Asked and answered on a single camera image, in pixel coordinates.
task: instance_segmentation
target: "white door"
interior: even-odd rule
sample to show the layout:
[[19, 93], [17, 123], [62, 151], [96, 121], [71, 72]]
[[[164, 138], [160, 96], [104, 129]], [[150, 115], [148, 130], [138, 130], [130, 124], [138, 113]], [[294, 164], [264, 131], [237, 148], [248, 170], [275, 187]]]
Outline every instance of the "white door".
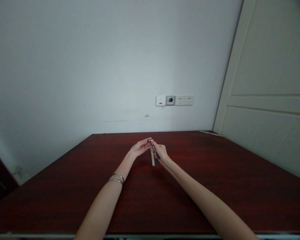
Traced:
[[300, 1], [244, 1], [213, 130], [300, 177]]

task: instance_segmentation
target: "wooden table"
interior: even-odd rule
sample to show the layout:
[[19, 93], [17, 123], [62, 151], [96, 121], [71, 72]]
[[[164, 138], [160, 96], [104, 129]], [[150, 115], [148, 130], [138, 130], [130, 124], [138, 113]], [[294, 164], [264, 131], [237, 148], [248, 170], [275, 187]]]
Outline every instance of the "wooden table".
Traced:
[[[137, 141], [152, 137], [256, 233], [300, 234], [300, 178], [220, 136], [199, 131], [93, 134], [0, 201], [0, 233], [75, 234]], [[150, 152], [132, 166], [107, 234], [215, 234]]]

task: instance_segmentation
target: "bangle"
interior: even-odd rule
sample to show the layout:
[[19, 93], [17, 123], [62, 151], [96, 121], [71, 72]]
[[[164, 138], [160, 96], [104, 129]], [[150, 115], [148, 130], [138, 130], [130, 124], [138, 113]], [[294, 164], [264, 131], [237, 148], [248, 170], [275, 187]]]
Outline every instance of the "bangle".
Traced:
[[110, 182], [110, 181], [116, 181], [116, 182], [119, 182], [123, 185], [123, 182], [119, 179], [116, 179], [116, 178], [111, 178], [111, 179], [108, 180], [108, 182]]
[[124, 178], [120, 175], [120, 174], [118, 174], [118, 173], [114, 173], [113, 175], [118, 175], [119, 177], [121, 177], [122, 178], [122, 180], [123, 180], [123, 183], [124, 183]]

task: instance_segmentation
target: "wall outlet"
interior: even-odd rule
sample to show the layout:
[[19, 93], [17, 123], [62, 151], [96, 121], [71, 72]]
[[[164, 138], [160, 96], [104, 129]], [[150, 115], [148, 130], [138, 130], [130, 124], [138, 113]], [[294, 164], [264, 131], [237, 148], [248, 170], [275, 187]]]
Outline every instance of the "wall outlet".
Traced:
[[156, 96], [156, 106], [166, 105], [166, 95]]
[[194, 102], [194, 95], [176, 96], [175, 106], [191, 106]]
[[174, 105], [176, 96], [166, 96], [166, 105]]

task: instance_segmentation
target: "black pen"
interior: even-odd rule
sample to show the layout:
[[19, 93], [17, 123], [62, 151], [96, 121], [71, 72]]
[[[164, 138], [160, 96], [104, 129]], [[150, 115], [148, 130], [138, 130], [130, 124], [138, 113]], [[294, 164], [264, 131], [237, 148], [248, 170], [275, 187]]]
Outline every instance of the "black pen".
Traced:
[[156, 148], [154, 147], [154, 145], [151, 143], [152, 145], [152, 149], [154, 150], [155, 154], [158, 156], [158, 162], [160, 162], [160, 158], [159, 158], [159, 155], [157, 154], [157, 151], [156, 151]]

